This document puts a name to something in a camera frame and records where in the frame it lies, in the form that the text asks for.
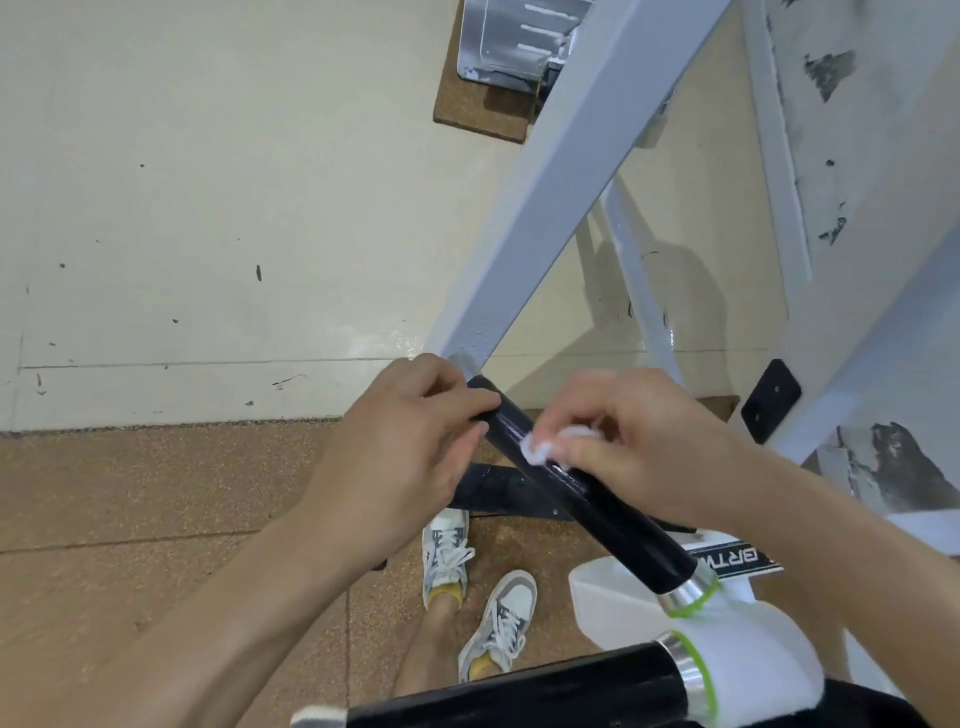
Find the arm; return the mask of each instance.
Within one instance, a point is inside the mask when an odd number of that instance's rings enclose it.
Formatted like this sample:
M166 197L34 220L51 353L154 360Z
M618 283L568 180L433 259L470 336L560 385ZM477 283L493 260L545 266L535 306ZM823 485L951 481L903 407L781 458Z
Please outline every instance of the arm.
M572 423L608 441L558 438ZM534 429L535 445L603 480L634 507L735 534L828 601L932 724L960 714L960 567L740 436L658 370L581 372Z
M432 354L388 366L337 426L300 504L71 695L52 725L235 725L330 603L450 502L486 430L468 418L498 404Z

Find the green ring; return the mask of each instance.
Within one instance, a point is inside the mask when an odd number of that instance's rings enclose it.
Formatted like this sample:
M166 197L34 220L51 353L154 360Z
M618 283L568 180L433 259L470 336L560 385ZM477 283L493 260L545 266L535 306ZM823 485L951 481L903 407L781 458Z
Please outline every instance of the green ring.
M699 612L703 606L710 600L710 598L720 591L720 577L714 575L713 581L710 582L710 585L707 587L707 590L703 592L696 601L690 602L685 607L681 607L677 610L671 610L666 613L666 615L673 619L684 619L691 617Z
M693 658L694 664L697 666L697 669L700 670L700 674L704 676L704 690L707 691L707 703L709 705L709 719L710 722L713 722L717 717L717 695L713 691L713 681L710 679L710 673L707 672L707 665L704 663L704 658L700 656L700 653L697 652L697 648L693 646L693 643L686 638L681 632L673 629L670 630L670 634L676 637L680 642L686 647L686 651L690 654L690 657Z

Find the scuffed wall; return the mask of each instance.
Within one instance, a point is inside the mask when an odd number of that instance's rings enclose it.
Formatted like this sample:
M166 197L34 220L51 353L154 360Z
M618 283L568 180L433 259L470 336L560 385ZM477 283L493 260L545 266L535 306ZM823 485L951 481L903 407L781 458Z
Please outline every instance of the scuffed wall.
M960 33L960 2L763 1L816 275Z
M898 370L839 430L850 484L884 515L956 511L960 540L960 290Z

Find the cork floor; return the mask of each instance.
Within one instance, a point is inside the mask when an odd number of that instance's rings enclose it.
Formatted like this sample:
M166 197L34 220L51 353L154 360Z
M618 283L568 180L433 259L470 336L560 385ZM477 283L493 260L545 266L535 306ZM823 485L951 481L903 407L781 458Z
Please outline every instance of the cork floor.
M0 438L0 725L36 724L51 696L89 679L292 506L333 426ZM604 554L579 526L478 517L470 543L477 556L457 624L463 641L500 576L524 568L540 596L518 666L593 649L574 622L566 579ZM415 542L330 607L241 725L282 726L305 704L386 697L422 613L420 580Z

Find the yellow sock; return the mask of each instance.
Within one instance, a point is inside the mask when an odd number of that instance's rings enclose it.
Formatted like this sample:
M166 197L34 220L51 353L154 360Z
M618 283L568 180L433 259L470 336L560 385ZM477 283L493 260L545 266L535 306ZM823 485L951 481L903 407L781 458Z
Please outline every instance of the yellow sock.
M457 597L457 604L461 607L464 606L464 593L460 588L460 582L455 581L452 584L439 584L430 590L430 593L426 596L426 605L430 606L430 600L438 594L448 594L454 595Z
M491 659L490 652L484 652L482 655L480 655L480 657L470 663L468 679L476 680L477 675L479 675L488 667L496 667L497 672L500 671L500 666Z

